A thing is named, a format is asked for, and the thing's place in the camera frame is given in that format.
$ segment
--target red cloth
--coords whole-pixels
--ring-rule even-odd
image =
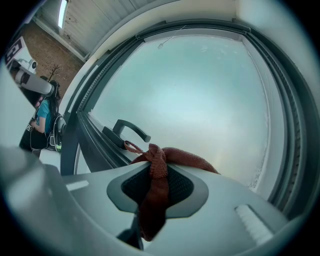
[[[141,237],[146,241],[152,241],[166,222],[166,209],[169,207],[169,184],[167,163],[190,166],[219,174],[216,169],[203,158],[174,147],[160,148],[155,144],[149,144],[149,150],[143,152],[135,144],[125,141],[125,148],[134,153],[142,154],[130,164],[149,161],[150,166],[150,190],[143,202],[139,205],[139,223]]]

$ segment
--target black and white sign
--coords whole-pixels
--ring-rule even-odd
[[[11,46],[11,48],[4,56],[5,64],[8,65],[12,61],[12,59],[17,55],[17,53],[19,53],[23,49],[23,47],[25,47],[25,45],[25,41],[21,36],[17,41],[14,42],[14,44]]]
[[[31,132],[34,128],[30,124],[28,124],[25,129]]]

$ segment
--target woman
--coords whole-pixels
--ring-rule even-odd
[[[48,146],[48,136],[58,117],[58,100],[60,100],[58,82],[52,80],[50,84],[54,87],[53,93],[41,102],[21,139],[20,147],[24,150],[32,152],[33,149],[45,149]]]

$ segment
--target white ceiling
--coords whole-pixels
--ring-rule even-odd
[[[116,24],[152,2],[158,5],[176,0],[69,0],[63,29],[59,31],[61,0],[47,0],[34,21],[85,61],[101,39]]]

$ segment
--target tree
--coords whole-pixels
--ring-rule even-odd
[[[59,74],[59,69],[60,69],[60,66],[59,66],[59,65],[53,64],[53,68],[52,68],[52,70],[51,70],[51,72],[50,72],[50,77],[49,77],[49,79],[48,79],[48,82],[50,82],[51,78],[52,78],[54,75]]]

